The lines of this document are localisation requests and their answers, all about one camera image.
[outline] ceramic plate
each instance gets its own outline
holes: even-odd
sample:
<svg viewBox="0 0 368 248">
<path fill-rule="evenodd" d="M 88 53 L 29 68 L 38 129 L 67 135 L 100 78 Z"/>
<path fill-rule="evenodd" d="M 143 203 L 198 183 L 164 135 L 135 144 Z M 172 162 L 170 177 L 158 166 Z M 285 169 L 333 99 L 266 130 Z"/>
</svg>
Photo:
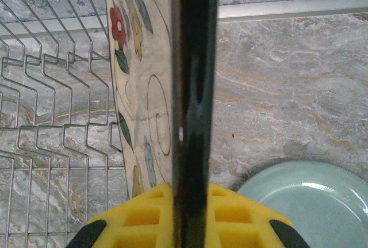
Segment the ceramic plate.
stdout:
<svg viewBox="0 0 368 248">
<path fill-rule="evenodd" d="M 368 247 L 368 183 L 339 166 L 278 164 L 238 193 L 287 216 L 312 248 Z"/>
</svg>

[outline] dish rack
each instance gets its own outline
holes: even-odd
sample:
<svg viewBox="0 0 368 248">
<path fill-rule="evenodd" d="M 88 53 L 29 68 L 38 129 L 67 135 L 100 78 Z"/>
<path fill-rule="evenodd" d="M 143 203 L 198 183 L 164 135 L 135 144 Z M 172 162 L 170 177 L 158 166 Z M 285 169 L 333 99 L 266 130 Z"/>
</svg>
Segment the dish rack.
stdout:
<svg viewBox="0 0 368 248">
<path fill-rule="evenodd" d="M 45 20 L 29 0 L 0 0 L 8 14 L 0 19 L 2 247 L 64 247 L 93 215 L 127 199 L 106 16 L 86 0 L 90 26 L 64 1 L 69 17 L 52 0 L 36 1 Z"/>
</svg>

